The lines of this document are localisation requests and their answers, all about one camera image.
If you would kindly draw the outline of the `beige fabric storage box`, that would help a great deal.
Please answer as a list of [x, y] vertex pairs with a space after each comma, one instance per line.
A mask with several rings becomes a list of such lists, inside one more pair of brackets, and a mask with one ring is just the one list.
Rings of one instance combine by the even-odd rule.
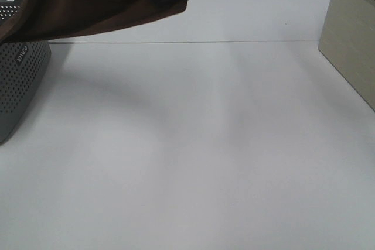
[[374, 0], [330, 0], [319, 51], [374, 107]]

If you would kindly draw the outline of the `grey perforated plastic basket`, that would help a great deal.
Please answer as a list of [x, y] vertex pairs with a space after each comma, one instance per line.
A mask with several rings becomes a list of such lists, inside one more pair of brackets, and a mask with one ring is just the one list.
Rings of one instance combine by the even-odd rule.
[[[1, 0], [1, 27], [14, 16], [22, 0]], [[1, 43], [1, 144], [18, 127], [33, 100], [51, 58], [46, 41]]]

